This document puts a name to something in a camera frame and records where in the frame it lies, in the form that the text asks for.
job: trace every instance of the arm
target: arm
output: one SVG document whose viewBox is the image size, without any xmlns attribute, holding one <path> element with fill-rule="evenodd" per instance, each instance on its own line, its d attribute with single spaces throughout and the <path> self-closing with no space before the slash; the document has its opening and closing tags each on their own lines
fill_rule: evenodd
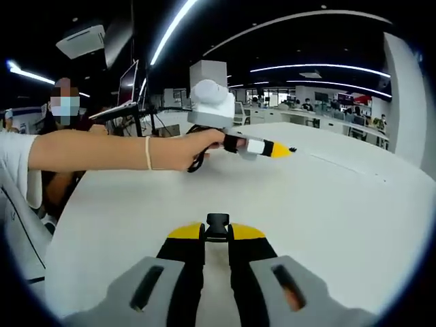
<svg viewBox="0 0 436 327">
<path fill-rule="evenodd" d="M 151 165 L 153 169 L 186 170 L 199 152 L 223 140 L 224 134 L 215 129 L 182 138 L 150 138 Z M 55 131 L 35 139 L 29 155 L 29 168 L 52 172 L 146 170 L 145 142 L 145 138 Z"/>
</svg>

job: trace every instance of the gray gripper housing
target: gray gripper housing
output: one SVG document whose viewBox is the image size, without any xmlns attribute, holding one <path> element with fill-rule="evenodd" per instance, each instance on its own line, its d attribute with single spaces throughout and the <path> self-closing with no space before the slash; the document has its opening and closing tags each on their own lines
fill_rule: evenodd
<svg viewBox="0 0 436 327">
<path fill-rule="evenodd" d="M 66 326 L 164 327 L 184 265 L 180 261 L 145 257 L 110 284 L 103 302 L 88 311 L 66 317 L 63 323 Z M 132 300 L 142 284 L 148 284 L 151 293 L 142 300 L 143 310 L 135 310 Z"/>
<path fill-rule="evenodd" d="M 333 300 L 326 283 L 285 255 L 252 261 L 250 267 L 259 283 L 270 327 L 357 327 L 372 326 L 375 317 L 362 309 L 348 309 Z M 278 272 L 287 275 L 291 290 L 298 288 L 304 307 L 293 311 L 287 303 Z"/>
</svg>

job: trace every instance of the black ceiling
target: black ceiling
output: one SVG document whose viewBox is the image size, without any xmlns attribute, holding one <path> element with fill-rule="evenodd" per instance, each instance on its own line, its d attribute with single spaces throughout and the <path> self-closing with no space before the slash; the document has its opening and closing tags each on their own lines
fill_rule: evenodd
<svg viewBox="0 0 436 327">
<path fill-rule="evenodd" d="M 256 68 L 297 63 L 338 63 L 382 71 L 385 65 L 383 31 L 405 37 L 412 46 L 425 48 L 422 29 L 431 21 L 427 10 L 381 1 L 249 1 L 198 0 L 184 17 L 163 49 L 156 65 L 149 70 L 152 92 L 165 87 L 189 87 L 189 66 L 200 59 L 226 61 L 230 84 L 269 81 L 269 86 L 286 85 L 286 80 L 302 80 L 299 72 L 314 69 L 280 69 L 250 73 Z M 3 6 L 9 20 L 2 20 L 3 31 L 0 79 L 3 97 L 0 108 L 40 105 L 51 86 L 7 71 L 6 59 L 15 60 L 23 70 L 52 80 L 69 76 L 81 92 L 95 102 L 116 91 L 119 77 L 131 58 L 141 55 L 150 61 L 157 43 L 185 0 L 134 0 L 136 34 L 111 69 L 106 69 L 103 50 L 69 60 L 55 44 L 63 34 L 90 20 L 102 22 L 105 29 L 119 16 L 130 16 L 130 1 L 75 0 L 11 3 Z M 378 15 L 394 24 L 350 15 L 319 15 L 279 22 L 237 38 L 210 54 L 202 55 L 220 42 L 263 22 L 300 12 L 355 10 Z M 374 74 L 344 69 L 317 68 L 322 80 L 380 89 Z"/>
</svg>

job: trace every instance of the air conditioner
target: air conditioner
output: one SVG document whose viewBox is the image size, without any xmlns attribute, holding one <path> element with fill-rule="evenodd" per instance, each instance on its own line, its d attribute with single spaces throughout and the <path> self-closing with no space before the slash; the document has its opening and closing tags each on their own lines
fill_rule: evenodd
<svg viewBox="0 0 436 327">
<path fill-rule="evenodd" d="M 104 48 L 104 27 L 95 25 L 79 32 L 67 34 L 61 41 L 56 43 L 57 48 L 68 58 L 75 59 L 86 53 Z"/>
</svg>

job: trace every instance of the ceiling vent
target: ceiling vent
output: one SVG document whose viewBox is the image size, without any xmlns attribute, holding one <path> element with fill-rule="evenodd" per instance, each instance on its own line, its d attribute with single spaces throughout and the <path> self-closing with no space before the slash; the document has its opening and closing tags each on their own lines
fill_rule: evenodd
<svg viewBox="0 0 436 327">
<path fill-rule="evenodd" d="M 300 73 L 300 75 L 304 76 L 305 78 L 322 78 L 320 73 L 318 73 L 316 70 L 314 72 Z"/>
<path fill-rule="evenodd" d="M 94 52 L 104 48 L 104 27 L 95 25 L 79 32 L 72 31 L 67 34 L 56 46 L 68 58 L 75 59 L 86 53 Z"/>
</svg>

